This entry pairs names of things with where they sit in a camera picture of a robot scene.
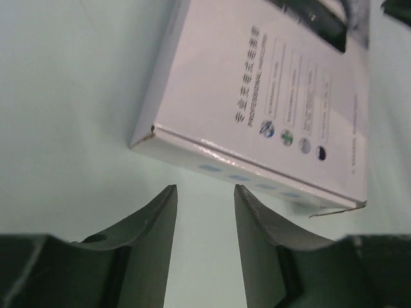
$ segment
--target black object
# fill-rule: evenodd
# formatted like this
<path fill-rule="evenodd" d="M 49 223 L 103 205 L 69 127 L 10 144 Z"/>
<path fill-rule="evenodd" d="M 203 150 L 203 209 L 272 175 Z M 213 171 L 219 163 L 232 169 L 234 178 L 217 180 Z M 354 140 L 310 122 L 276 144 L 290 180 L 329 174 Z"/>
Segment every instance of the black object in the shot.
<path fill-rule="evenodd" d="M 342 53 L 346 51 L 347 26 L 329 8 L 318 0 L 268 0 L 286 12 L 291 10 L 302 23 Z M 340 0 L 349 19 L 347 0 Z"/>
<path fill-rule="evenodd" d="M 249 308 L 409 308 L 411 236 L 312 234 L 244 186 L 235 209 Z"/>
<path fill-rule="evenodd" d="M 385 14 L 411 27 L 410 0 L 386 0 L 381 7 Z"/>
<path fill-rule="evenodd" d="M 81 243 L 0 236 L 0 307 L 160 308 L 170 265 L 177 187 Z"/>

